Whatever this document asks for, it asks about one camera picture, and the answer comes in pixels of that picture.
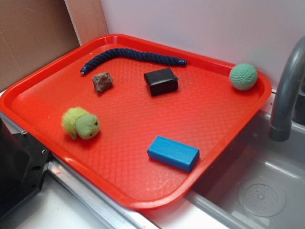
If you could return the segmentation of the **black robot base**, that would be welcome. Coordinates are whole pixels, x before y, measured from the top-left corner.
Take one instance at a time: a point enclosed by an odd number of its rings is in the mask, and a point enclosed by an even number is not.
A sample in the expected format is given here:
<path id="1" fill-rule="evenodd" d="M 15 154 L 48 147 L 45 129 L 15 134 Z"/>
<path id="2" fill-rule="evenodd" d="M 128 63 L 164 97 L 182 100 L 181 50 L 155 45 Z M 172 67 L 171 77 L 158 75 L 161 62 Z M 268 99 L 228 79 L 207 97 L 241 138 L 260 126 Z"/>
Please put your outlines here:
<path id="1" fill-rule="evenodd" d="M 42 188 L 50 151 L 29 133 L 11 133 L 0 122 L 0 219 Z"/>

